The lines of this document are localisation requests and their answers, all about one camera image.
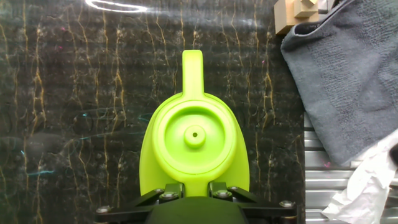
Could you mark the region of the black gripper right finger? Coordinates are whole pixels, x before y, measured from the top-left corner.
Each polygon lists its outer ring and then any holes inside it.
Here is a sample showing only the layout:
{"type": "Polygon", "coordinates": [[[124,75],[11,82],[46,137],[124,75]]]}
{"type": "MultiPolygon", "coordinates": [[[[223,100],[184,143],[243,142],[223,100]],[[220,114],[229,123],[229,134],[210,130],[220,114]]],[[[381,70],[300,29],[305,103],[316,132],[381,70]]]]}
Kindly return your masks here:
{"type": "Polygon", "coordinates": [[[297,223],[295,202],[268,202],[240,187],[227,187],[225,182],[210,182],[208,195],[236,205],[246,223],[297,223]]]}

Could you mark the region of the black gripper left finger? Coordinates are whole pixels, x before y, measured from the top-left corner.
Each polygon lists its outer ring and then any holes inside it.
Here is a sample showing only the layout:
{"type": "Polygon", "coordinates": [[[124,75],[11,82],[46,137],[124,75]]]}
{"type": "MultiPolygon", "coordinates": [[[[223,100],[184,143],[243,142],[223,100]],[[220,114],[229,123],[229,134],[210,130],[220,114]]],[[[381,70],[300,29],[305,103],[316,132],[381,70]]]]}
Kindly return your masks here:
{"type": "Polygon", "coordinates": [[[121,207],[102,206],[95,211],[95,223],[144,223],[156,205],[184,197],[183,184],[166,184],[121,207]]]}

